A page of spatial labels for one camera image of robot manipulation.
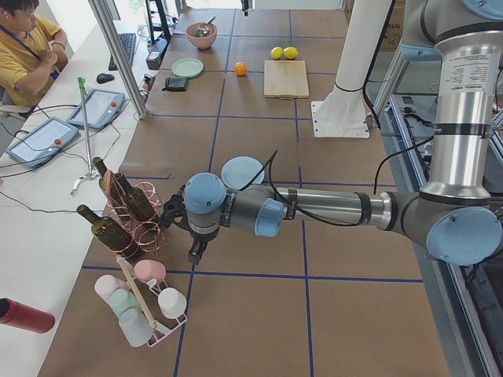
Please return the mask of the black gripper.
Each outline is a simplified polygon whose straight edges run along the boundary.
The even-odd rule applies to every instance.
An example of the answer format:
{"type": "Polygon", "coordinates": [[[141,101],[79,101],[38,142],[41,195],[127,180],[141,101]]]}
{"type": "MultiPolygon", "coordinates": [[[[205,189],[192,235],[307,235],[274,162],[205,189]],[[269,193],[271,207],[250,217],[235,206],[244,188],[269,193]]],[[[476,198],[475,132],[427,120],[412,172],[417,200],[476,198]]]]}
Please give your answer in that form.
{"type": "MultiPolygon", "coordinates": [[[[171,198],[163,205],[163,213],[160,215],[158,225],[162,229],[168,229],[171,225],[176,225],[180,229],[191,232],[189,226],[187,211],[184,202],[185,185],[171,196],[171,198]]],[[[194,238],[191,248],[188,251],[188,262],[191,264],[199,264],[204,252],[207,249],[209,240],[194,238]]]]}

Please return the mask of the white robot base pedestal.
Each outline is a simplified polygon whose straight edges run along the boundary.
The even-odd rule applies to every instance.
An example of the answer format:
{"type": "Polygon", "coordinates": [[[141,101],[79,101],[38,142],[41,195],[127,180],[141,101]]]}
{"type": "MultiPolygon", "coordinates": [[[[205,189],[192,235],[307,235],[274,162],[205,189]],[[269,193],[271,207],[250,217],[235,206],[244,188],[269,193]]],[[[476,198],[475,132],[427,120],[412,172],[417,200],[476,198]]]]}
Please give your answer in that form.
{"type": "Polygon", "coordinates": [[[393,8],[392,0],[354,2],[333,90],[311,103],[315,137],[369,137],[365,85],[393,8]]]}

